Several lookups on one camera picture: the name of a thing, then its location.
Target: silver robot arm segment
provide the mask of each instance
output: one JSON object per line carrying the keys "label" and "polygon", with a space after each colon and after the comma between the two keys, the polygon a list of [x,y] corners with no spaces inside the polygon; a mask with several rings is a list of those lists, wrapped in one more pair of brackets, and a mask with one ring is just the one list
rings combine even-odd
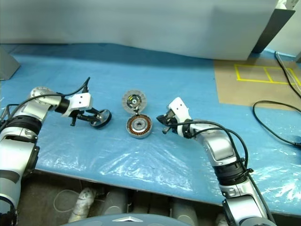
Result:
{"label": "silver robot arm segment", "polygon": [[221,130],[198,133],[216,126],[192,120],[188,108],[179,97],[168,105],[168,109],[165,115],[157,118],[168,126],[163,133],[166,134],[172,128],[179,136],[195,138],[204,147],[219,181],[221,193],[225,197],[222,205],[228,223],[235,226],[255,226],[260,222],[275,226],[268,220],[264,205],[243,167],[242,159],[235,154],[227,134]]}
{"label": "silver robot arm segment", "polygon": [[[1,119],[0,225],[16,224],[21,179],[36,166],[40,149],[37,146],[38,134],[48,111],[72,117],[72,126],[75,125],[76,119],[81,119],[99,128],[111,119],[109,110],[97,111],[92,107],[92,97],[87,91],[87,86],[84,87],[84,91],[66,99],[64,95],[46,87],[36,87],[30,92],[30,98],[33,99],[17,107],[6,121]],[[94,115],[84,115],[85,111]]]}

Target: table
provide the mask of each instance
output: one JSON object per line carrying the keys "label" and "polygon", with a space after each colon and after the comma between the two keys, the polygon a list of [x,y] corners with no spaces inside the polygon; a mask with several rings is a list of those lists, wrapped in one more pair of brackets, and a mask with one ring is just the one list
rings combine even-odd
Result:
{"label": "table", "polygon": [[[39,135],[37,169],[220,204],[223,197],[203,148],[173,133],[163,135],[163,126],[155,119],[179,96],[192,118],[218,122],[242,136],[253,177],[272,211],[301,215],[301,150],[265,131],[251,107],[219,103],[212,60],[113,44],[4,47],[21,67],[1,82],[2,108],[20,103],[36,86],[69,93],[90,76],[94,107],[112,112],[112,120],[100,130],[80,120],[71,127],[71,118],[50,112]],[[265,52],[261,57],[273,56]],[[143,113],[154,123],[152,133],[142,140],[130,137],[125,127],[130,115],[121,98],[130,89],[145,93],[148,105]],[[296,112],[259,108],[258,114],[286,138],[301,132]]]}

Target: cardboard surface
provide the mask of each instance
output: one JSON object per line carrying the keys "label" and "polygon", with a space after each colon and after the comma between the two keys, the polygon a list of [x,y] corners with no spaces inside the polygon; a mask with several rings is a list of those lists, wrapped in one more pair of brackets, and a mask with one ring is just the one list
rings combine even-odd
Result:
{"label": "cardboard surface", "polygon": [[[301,70],[295,62],[284,62],[301,86]],[[214,61],[220,103],[252,106],[259,100],[283,102],[301,108],[299,97],[289,87],[276,60],[250,58],[247,61]],[[261,105],[287,109],[281,105]]]}

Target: gray floor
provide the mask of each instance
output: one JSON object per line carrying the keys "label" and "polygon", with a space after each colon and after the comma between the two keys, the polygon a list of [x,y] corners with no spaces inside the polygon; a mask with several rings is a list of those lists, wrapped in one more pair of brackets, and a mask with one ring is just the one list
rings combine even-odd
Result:
{"label": "gray floor", "polygon": [[[66,178],[41,172],[35,172],[22,182],[21,198],[18,206],[20,226],[58,226],[66,224],[71,214],[69,212],[57,212],[54,207],[54,199],[57,194],[70,189],[80,192],[84,187],[93,187],[98,191],[95,202],[91,206],[89,217],[99,213],[102,201],[110,187]],[[152,213],[169,216],[170,197],[130,191],[130,211],[133,213]],[[59,210],[68,210],[76,202],[77,195],[64,192],[58,196],[55,206]],[[214,226],[215,219],[222,212],[220,206],[206,203],[194,203],[200,226]],[[299,226],[301,218],[275,215],[278,226]]]}

